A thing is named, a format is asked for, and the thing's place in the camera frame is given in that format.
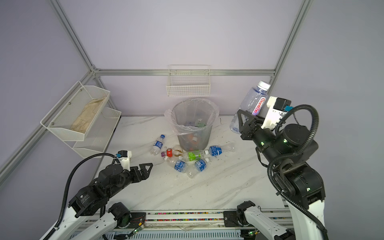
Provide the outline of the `Ganten clear bottle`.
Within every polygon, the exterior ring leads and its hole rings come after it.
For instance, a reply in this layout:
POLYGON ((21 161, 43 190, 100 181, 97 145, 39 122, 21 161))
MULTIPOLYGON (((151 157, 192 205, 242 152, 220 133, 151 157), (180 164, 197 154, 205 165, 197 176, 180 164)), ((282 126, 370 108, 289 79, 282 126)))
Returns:
MULTIPOLYGON (((260 81, 256 87, 252 87, 245 98, 243 99, 239 110, 243 110, 249 112, 253 116, 257 116, 264 105, 267 102, 268 94, 267 91, 271 87, 270 84, 267 84, 263 81, 260 81)), ((230 124, 230 129, 232 132, 236 134, 240 134, 239 132, 239 118, 236 113, 233 117, 233 120, 230 124)))

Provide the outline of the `orange label yellow-cap bottle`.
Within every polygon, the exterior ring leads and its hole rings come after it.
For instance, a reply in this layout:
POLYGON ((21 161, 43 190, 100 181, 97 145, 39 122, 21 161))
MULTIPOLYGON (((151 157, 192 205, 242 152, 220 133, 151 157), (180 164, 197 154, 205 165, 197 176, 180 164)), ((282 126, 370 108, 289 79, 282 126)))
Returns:
POLYGON ((197 133, 189 134, 188 141, 191 145, 198 145, 200 142, 200 136, 197 133))

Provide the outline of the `green crushed plastic bottle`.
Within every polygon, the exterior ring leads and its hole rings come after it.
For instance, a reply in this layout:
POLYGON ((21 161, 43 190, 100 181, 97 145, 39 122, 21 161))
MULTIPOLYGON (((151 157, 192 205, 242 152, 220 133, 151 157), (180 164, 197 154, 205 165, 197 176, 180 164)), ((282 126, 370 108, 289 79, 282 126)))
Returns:
POLYGON ((204 128, 206 126, 206 123, 202 119, 198 119, 195 122, 195 127, 197 128, 204 128))

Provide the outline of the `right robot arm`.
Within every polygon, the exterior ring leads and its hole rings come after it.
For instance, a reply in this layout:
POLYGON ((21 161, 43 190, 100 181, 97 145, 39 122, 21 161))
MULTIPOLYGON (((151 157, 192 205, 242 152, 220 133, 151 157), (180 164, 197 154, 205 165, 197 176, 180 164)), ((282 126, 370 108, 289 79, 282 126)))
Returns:
POLYGON ((269 240, 327 240, 325 227, 325 187, 320 174, 307 163, 319 148, 315 135, 319 114, 310 105, 290 108, 273 127, 267 118, 238 110, 242 140, 253 141, 257 156, 268 163, 267 177, 277 195, 286 200, 294 228, 279 226, 247 201, 237 207, 237 220, 242 226, 253 226, 269 240))

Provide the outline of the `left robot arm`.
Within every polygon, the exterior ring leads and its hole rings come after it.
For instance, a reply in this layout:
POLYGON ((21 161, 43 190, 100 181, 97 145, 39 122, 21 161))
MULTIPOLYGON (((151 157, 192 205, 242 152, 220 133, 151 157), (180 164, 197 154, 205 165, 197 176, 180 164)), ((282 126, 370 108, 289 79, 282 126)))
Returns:
POLYGON ((129 151, 119 151, 116 155, 99 153, 91 155, 78 163, 71 171, 64 191, 63 202, 58 220, 43 236, 43 240, 67 240, 73 233, 97 211, 100 218, 90 227, 76 235, 77 239, 106 239, 105 234, 114 228, 134 227, 127 235, 118 235, 116 239, 130 239, 145 227, 145 216, 132 216, 131 211, 121 202, 106 208, 108 201, 130 184, 139 183, 150 177, 152 163, 130 166, 129 151), (76 170, 88 160, 107 156, 112 163, 99 172, 87 186, 81 188, 71 199, 68 199, 70 184, 76 170))

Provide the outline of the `grey mesh waste bin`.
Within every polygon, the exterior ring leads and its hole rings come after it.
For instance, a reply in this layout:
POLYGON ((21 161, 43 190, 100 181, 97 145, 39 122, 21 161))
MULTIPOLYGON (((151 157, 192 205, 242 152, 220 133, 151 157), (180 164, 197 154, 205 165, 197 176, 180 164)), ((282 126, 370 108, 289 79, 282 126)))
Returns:
POLYGON ((204 150, 219 107, 207 99, 189 99, 176 104, 165 115, 184 150, 204 150))

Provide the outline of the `clear plastic bin liner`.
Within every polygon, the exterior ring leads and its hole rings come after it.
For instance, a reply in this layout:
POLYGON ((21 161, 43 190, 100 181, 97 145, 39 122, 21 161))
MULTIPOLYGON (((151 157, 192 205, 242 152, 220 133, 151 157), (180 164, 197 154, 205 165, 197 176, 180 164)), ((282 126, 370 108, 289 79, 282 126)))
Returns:
POLYGON ((188 99, 179 102, 171 109, 165 111, 164 116, 170 124, 173 132, 178 135, 194 134, 207 130, 218 118, 219 107, 212 101, 204 98, 188 99), (186 121, 202 119, 206 126, 204 128, 186 127, 186 121))

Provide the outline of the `small blue label bottle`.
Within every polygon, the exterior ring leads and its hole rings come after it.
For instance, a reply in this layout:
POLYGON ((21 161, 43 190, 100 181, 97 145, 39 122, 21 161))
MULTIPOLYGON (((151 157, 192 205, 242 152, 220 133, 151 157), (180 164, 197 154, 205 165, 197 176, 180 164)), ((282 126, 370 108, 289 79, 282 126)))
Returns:
POLYGON ((165 135, 160 135, 156 141, 154 142, 152 148, 151 148, 151 151, 150 153, 152 155, 157 155, 160 153, 163 145, 164 145, 164 140, 165 140, 165 135))

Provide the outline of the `red cap small bottle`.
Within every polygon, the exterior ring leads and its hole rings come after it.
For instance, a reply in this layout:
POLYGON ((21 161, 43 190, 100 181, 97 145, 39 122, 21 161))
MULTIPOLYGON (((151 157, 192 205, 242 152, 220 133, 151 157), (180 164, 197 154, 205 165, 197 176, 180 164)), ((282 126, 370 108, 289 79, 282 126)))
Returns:
POLYGON ((171 158, 171 157, 178 157, 178 156, 181 156, 183 154, 184 154, 183 149, 180 146, 176 145, 172 148, 168 148, 165 151, 161 152, 161 157, 171 158))

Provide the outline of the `green label clear bottle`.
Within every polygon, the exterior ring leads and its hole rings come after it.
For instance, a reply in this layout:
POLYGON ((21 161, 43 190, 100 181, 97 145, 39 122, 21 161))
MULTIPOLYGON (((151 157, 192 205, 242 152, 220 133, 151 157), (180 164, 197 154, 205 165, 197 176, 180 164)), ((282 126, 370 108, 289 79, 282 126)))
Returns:
POLYGON ((179 160, 183 162, 193 162, 200 159, 204 159, 205 157, 209 156, 208 150, 197 150, 197 151, 191 151, 186 152, 183 155, 179 156, 179 160))

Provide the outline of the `white lower mesh shelf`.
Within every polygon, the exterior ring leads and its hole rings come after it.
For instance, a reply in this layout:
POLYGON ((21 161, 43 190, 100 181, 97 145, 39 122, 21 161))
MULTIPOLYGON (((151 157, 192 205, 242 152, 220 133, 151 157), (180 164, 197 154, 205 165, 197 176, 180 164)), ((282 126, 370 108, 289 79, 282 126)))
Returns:
POLYGON ((84 141, 76 142, 73 150, 82 158, 103 153, 121 118, 121 112, 104 107, 84 141))

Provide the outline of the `white mesh shelf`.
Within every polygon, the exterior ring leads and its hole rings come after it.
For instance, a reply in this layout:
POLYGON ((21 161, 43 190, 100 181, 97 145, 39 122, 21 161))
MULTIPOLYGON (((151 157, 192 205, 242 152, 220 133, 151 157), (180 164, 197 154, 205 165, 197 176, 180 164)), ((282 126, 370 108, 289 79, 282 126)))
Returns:
POLYGON ((95 120, 106 106, 109 98, 110 91, 96 86, 83 85, 81 82, 77 82, 67 92, 67 95, 62 97, 61 101, 46 114, 41 120, 41 125, 63 142, 84 141, 92 125, 95 123, 95 120), (71 131, 71 125, 81 114, 85 105, 93 99, 104 97, 106 99, 102 103, 86 133, 82 134, 71 131))
POLYGON ((121 112, 104 107, 84 141, 76 142, 73 150, 82 158, 103 153, 121 118, 121 112))

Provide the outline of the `beige cloth in shelf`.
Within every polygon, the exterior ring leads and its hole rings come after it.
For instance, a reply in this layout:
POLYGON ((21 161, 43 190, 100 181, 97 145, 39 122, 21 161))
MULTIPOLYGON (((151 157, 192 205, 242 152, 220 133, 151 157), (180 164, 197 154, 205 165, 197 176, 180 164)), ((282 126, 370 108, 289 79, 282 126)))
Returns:
POLYGON ((82 110, 81 114, 71 125, 70 130, 85 134, 105 99, 105 97, 93 99, 92 101, 87 103, 84 109, 82 110))

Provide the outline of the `white upper mesh shelf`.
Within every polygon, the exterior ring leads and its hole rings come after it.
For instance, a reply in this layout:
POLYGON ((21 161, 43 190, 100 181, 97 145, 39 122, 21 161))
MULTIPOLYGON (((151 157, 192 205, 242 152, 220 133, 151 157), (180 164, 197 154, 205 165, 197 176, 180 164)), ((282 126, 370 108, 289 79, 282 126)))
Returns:
POLYGON ((109 98, 110 91, 96 86, 83 85, 81 82, 77 82, 67 92, 67 95, 62 97, 61 101, 46 114, 41 120, 41 125, 63 142, 84 141, 92 125, 95 123, 95 120, 106 106, 109 98), (106 99, 102 103, 86 133, 82 134, 71 131, 71 125, 81 114, 85 105, 93 99, 104 97, 106 99))

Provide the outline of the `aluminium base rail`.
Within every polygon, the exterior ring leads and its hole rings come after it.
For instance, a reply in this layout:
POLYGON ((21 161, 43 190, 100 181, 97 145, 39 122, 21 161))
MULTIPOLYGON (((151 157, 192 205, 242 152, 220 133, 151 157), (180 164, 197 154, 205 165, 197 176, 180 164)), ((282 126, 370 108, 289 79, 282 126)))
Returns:
MULTIPOLYGON (((294 223, 294 235, 297 240, 321 240, 322 234, 316 227, 313 220, 294 207, 290 207, 292 220, 294 223)), ((88 216, 75 216, 75 210, 69 208, 65 215, 64 221, 59 226, 53 226, 54 233, 51 237, 45 236, 45 239, 51 240, 67 240, 84 222, 86 222, 88 216)), ((157 214, 155 217, 156 222, 167 222, 168 224, 176 223, 210 223, 219 220, 230 221, 230 223, 237 225, 238 227, 253 226, 256 230, 261 232, 265 237, 270 240, 276 240, 283 238, 288 234, 288 229, 284 228, 271 218, 266 216, 260 209, 253 205, 252 202, 244 202, 238 206, 234 212, 236 215, 235 220, 230 220, 227 215, 228 212, 219 211, 194 211, 194 212, 166 212, 165 214, 157 214)), ((86 236, 87 239, 93 240, 101 237, 104 233, 113 230, 114 228, 121 226, 127 227, 132 224, 138 224, 138 226, 144 226, 146 213, 143 213, 141 217, 137 216, 137 213, 131 213, 126 209, 122 203, 113 205, 108 213, 104 214, 91 226, 81 232, 81 235, 86 236)))

